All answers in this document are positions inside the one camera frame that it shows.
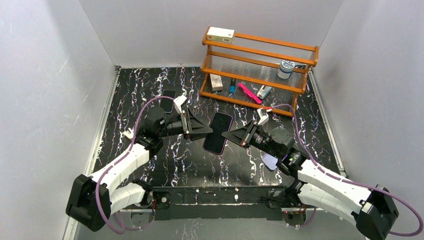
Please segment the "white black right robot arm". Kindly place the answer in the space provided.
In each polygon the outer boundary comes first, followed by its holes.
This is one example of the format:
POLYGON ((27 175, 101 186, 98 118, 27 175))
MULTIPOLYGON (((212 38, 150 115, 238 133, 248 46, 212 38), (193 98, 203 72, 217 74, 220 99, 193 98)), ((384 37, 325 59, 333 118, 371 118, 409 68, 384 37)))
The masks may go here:
POLYGON ((314 164, 294 148, 294 138, 283 127, 276 127, 267 134, 261 126, 250 121, 242 128, 223 132, 222 136, 245 149, 253 146, 277 158, 277 168, 295 179, 285 191, 287 201, 337 215, 370 240, 386 239, 399 217, 387 188, 354 185, 347 178, 314 164))

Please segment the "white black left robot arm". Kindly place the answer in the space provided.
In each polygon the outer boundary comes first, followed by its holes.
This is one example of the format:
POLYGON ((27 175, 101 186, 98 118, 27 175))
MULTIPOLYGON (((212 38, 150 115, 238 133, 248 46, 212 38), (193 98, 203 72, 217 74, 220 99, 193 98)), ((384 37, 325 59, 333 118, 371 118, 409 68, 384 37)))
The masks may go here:
POLYGON ((124 152, 100 170, 75 178, 65 213, 93 232, 100 230, 116 212, 146 203, 151 191, 147 182, 134 180, 126 186, 120 185, 157 155, 164 145, 164 137, 183 135, 195 141, 212 132, 189 108, 166 116, 161 107, 153 107, 140 120, 131 145, 124 152))

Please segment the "blue-edged black smartphone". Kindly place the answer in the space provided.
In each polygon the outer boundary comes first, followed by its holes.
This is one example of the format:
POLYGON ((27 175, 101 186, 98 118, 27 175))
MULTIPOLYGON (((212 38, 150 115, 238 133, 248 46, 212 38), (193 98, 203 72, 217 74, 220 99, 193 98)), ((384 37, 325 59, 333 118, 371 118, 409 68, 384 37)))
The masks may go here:
MULTIPOLYGON (((162 96, 174 99, 176 97, 176 91, 175 90, 164 90, 163 93, 162 93, 162 96)), ((166 114, 170 114, 173 111, 173 108, 174 108, 173 99, 162 98, 161 101, 160 101, 160 107, 164 110, 164 112, 166 114)))

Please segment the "lavender phone case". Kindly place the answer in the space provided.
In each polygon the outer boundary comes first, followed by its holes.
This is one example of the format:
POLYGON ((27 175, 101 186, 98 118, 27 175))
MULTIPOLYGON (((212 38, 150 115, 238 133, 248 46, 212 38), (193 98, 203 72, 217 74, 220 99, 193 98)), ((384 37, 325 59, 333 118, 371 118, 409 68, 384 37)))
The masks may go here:
POLYGON ((266 166, 266 168, 270 171, 275 171, 278 167, 277 167, 277 163, 278 163, 278 158, 269 155, 269 154, 264 154, 261 156, 261 161, 263 162, 263 164, 266 166))

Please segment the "pink-edged black smartphone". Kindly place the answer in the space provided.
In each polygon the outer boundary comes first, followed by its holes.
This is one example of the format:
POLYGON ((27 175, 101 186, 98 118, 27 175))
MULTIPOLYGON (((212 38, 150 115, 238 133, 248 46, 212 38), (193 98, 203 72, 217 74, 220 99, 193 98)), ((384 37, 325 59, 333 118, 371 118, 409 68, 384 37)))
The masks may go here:
POLYGON ((204 139, 203 149, 215 155, 221 155, 227 140, 222 133, 231 129, 232 122, 233 117, 229 114, 215 112, 209 124, 213 132, 208 133, 204 139))

